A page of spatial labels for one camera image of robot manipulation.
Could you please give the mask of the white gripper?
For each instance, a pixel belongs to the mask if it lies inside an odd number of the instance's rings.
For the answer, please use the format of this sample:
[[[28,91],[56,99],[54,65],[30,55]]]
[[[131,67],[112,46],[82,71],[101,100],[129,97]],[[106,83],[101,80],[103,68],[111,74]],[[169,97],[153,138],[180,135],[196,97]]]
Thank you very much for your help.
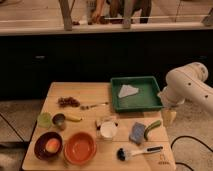
[[[185,102],[185,99],[170,87],[164,87],[163,90],[158,93],[158,97],[166,108],[176,107]],[[174,122],[176,115],[177,112],[174,109],[163,109],[162,118],[164,125],[170,126]]]

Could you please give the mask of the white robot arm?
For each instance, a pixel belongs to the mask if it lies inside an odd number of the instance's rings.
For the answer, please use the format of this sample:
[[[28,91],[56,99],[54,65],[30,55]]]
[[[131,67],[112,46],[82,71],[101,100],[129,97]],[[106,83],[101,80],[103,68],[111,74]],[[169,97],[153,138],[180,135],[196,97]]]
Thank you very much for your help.
[[[163,124],[170,126],[176,118],[176,108],[190,100],[207,113],[213,114],[213,87],[205,83],[207,67],[200,62],[174,68],[166,74],[166,86],[157,94],[163,105]]]

